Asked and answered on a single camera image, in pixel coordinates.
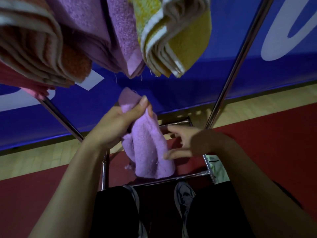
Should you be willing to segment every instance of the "forearm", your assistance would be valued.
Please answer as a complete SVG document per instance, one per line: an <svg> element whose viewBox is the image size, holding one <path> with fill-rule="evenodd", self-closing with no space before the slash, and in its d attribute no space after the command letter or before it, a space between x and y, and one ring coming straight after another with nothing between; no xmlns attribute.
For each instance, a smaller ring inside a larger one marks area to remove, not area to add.
<svg viewBox="0 0 317 238"><path fill-rule="evenodd" d="M235 142L218 156L257 237L316 237L315 222L275 185Z"/></svg>
<svg viewBox="0 0 317 238"><path fill-rule="evenodd" d="M88 236L103 155L82 143L30 237Z"/></svg>

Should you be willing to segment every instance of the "hand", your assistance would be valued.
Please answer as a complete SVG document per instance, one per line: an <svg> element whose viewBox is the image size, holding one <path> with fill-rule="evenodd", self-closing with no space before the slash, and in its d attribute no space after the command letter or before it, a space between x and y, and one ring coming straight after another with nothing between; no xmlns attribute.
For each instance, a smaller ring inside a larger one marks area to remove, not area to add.
<svg viewBox="0 0 317 238"><path fill-rule="evenodd" d="M192 157L210 152L216 153L221 148L226 147L228 143L234 142L230 137L212 129L201 130L196 127L181 125L168 125L167 129L174 133L176 137L180 136L183 146L169 150L164 155L164 159Z"/></svg>
<svg viewBox="0 0 317 238"><path fill-rule="evenodd" d="M140 102L130 111L123 113L121 107L113 106L84 139L84 143L94 148L110 149L120 142L129 126L141 117L145 110L153 117L152 105L143 96Z"/></svg>

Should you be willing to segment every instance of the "red floor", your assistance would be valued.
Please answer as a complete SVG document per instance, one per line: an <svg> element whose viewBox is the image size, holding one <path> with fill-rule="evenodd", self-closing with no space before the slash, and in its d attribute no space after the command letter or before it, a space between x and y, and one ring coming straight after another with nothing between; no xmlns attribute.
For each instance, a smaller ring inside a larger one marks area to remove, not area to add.
<svg viewBox="0 0 317 238"><path fill-rule="evenodd" d="M271 179L290 191L315 220L316 118L317 103L216 129L235 138L250 158ZM169 145L176 144L175 140L169 141ZM110 186L134 180L131 171L123 168L123 163L128 163L124 153L112 158ZM202 158L196 158L179 165L177 170L183 174L201 170L202 167ZM66 168L61 166L0 181L0 237L28 236ZM207 177L190 180L196 191L209 183ZM145 219L150 237L181 236L181 220L173 205L174 185L169 183L137 189L141 200L141 216Z"/></svg>

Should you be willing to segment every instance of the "person's right arm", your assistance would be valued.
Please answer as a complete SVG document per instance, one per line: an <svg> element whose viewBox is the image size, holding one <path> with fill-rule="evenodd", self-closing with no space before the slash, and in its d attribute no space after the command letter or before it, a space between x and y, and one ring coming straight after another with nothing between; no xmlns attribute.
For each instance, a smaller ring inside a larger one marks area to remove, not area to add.
<svg viewBox="0 0 317 238"><path fill-rule="evenodd" d="M317 237L317 224L274 184L230 137L195 127L169 126L181 136L183 147L172 149L165 159L214 152L239 197L256 237Z"/></svg>

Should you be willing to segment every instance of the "white sneaker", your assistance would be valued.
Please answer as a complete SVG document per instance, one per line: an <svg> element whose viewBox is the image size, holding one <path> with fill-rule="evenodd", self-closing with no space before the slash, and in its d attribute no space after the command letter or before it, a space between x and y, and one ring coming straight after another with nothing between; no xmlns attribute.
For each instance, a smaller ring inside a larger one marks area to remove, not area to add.
<svg viewBox="0 0 317 238"><path fill-rule="evenodd" d="M123 185L123 187L130 191L130 193L135 201L135 204L137 206L138 213L140 214L140 200L139 200L139 196L137 194L137 191L130 185ZM141 221L139 223L139 236L138 236L138 238L148 238L146 229Z"/></svg>
<svg viewBox="0 0 317 238"><path fill-rule="evenodd" d="M174 200L177 210L183 220L182 238L189 238L186 228L189 208L195 197L195 192L186 182L179 182L174 189Z"/></svg>

